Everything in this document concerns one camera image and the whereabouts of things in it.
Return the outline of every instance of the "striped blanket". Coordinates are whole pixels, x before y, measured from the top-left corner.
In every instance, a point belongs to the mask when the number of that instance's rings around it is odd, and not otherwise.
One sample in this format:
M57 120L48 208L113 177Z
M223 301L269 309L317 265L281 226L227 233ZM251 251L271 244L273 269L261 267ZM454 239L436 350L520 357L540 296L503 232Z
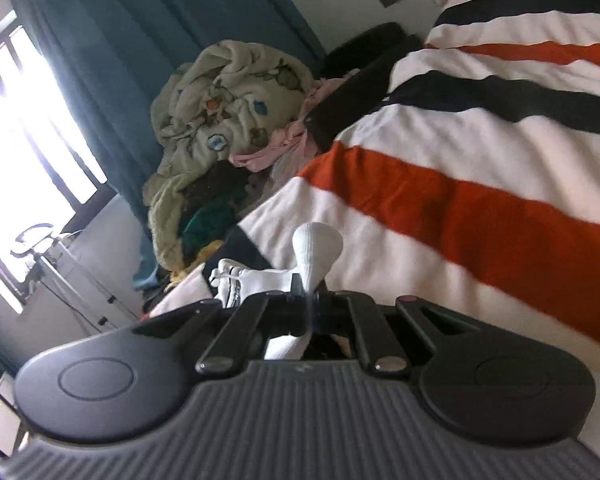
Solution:
M333 290L416 294L600 371L600 0L438 0L390 94L249 215L218 257L291 268L342 232ZM208 297L194 272L156 312Z

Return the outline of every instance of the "black stripe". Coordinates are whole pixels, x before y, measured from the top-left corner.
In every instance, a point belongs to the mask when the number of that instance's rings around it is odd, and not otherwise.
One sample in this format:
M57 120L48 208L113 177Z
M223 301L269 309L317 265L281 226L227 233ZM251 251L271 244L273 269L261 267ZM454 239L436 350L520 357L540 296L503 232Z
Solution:
M503 16L541 14L559 10L568 14L600 14L600 0L471 0L445 10L436 25L484 23Z
M442 112L483 108L511 123L544 116L574 130L600 134L600 97L494 75L474 80L427 72L398 86L382 106L391 104Z
M202 269L202 276L213 295L218 293L218 289L211 286L209 276L223 258L235 260L254 270L272 268L267 259L260 254L256 244L249 239L240 226L236 226L231 230L224 244L206 261L205 268Z

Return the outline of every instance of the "green cloth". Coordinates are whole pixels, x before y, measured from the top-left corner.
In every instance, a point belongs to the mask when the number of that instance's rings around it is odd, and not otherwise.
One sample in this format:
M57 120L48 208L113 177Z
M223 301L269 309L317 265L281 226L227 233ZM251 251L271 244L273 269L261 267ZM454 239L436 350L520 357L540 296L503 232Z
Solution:
M185 262L192 262L200 249L214 240L222 239L229 228L237 223L235 209L229 202L243 200L245 196L245 190L239 189L221 195L198 209L180 237Z

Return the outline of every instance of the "window pane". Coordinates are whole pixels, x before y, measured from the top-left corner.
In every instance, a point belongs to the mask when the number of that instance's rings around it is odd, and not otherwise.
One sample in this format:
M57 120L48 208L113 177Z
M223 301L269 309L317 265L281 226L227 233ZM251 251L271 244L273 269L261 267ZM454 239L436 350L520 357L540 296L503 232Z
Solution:
M30 86L36 86L40 90L40 95L44 96L42 105L45 107L51 121L62 133L66 142L80 155L91 173L99 182L104 184L107 177L91 154L91 150L87 147L78 125L66 107L64 98L46 60L40 56L23 28L16 30L11 37L11 43L13 43L13 47L22 62L25 79L27 79Z
M23 282L28 267L10 255L15 235L40 222L61 228L73 215L26 141L12 104L0 95L0 258L16 279Z
M6 46L0 47L0 76L4 81L11 114L20 116L24 127L51 166L76 198L85 203L96 192L96 187L76 164L53 129L46 114L43 91L23 77Z

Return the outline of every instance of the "metal screw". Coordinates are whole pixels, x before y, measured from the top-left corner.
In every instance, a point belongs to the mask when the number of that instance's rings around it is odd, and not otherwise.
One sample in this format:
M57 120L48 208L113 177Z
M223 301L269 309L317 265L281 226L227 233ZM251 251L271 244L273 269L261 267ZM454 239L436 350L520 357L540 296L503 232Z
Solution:
M222 374L229 371L233 365L234 360L230 357L208 357L200 363L200 371L208 372L210 374Z
M378 361L376 361L376 370L379 372L392 374L405 370L408 365L408 362L401 357L387 355L379 358Z

